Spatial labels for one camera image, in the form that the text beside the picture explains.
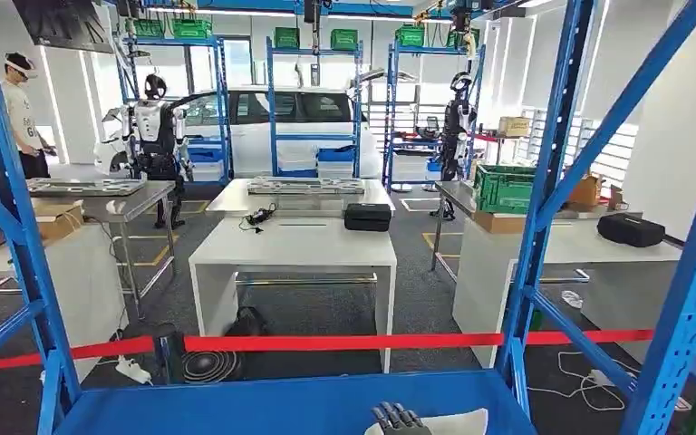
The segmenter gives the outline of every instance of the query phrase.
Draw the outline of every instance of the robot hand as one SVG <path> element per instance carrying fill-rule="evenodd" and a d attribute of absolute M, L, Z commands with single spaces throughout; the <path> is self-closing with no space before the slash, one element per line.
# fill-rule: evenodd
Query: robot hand
<path fill-rule="evenodd" d="M 398 435 L 432 435 L 426 428 L 415 411 L 404 410 L 400 403 L 391 406 L 387 401 L 380 404 L 385 410 L 387 417 L 383 415 L 380 408 L 372 408 L 372 413 L 377 423 L 380 424 L 382 433 Z"/>

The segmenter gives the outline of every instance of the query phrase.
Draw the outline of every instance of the black pants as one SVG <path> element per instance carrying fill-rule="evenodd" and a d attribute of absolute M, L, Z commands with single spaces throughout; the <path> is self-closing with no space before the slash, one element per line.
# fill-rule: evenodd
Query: black pants
<path fill-rule="evenodd" d="M 37 156 L 23 154 L 20 151 L 20 163 L 23 164 L 25 179 L 48 179 L 49 166 L 46 164 L 46 155 L 42 150 L 38 150 Z"/>

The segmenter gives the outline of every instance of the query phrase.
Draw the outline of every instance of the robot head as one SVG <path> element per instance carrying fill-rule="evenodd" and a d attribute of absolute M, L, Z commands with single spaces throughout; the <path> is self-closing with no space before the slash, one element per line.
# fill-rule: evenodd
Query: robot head
<path fill-rule="evenodd" d="M 160 100 L 167 94 L 167 83 L 156 74 L 148 74 L 143 92 L 149 100 Z"/>
<path fill-rule="evenodd" d="M 470 87 L 471 82 L 472 79 L 470 78 L 470 74 L 464 71 L 458 72 L 452 78 L 452 83 L 449 85 L 449 88 L 457 93 L 464 92 Z"/>

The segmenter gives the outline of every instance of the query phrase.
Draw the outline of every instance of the person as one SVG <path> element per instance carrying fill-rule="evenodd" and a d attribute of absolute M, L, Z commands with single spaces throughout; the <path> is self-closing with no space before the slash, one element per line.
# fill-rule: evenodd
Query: person
<path fill-rule="evenodd" d="M 21 86 L 38 76 L 35 65 L 21 53 L 7 53 L 4 68 L 6 77 L 1 88 L 23 173 L 26 179 L 48 179 L 51 176 L 46 154 L 54 155 L 54 151 L 36 129 L 31 103 Z"/>

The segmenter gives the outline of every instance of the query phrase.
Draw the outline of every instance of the white table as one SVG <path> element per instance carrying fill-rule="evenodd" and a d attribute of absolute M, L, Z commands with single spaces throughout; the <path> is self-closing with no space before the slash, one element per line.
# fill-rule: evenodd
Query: white table
<path fill-rule="evenodd" d="M 44 250 L 71 346 L 105 343 L 117 328 L 129 323 L 119 267 L 110 249 L 111 240 L 100 225 L 94 224 L 53 241 Z M 0 246 L 0 278 L 15 276 L 11 257 L 6 245 Z M 99 360 L 74 362 L 80 381 Z"/>
<path fill-rule="evenodd" d="M 597 219 L 558 221 L 551 227 L 544 263 L 565 270 L 583 267 L 583 315 L 600 329 L 654 328 L 681 250 L 661 243 L 644 248 L 599 236 Z M 491 234 L 466 219 L 452 316 L 463 333 L 499 333 L 508 287 L 518 260 L 521 234 Z M 620 343 L 641 360 L 649 342 Z M 492 367 L 497 346 L 472 348 L 483 367 Z"/>
<path fill-rule="evenodd" d="M 239 272 L 375 273 L 377 334 L 392 333 L 396 254 L 387 232 L 349 231 L 333 217 L 274 216 L 260 234 L 238 223 L 222 220 L 188 261 L 201 335 L 224 334 L 236 320 Z M 302 308 L 307 317 L 308 307 Z M 391 350 L 381 358 L 388 372 Z"/>

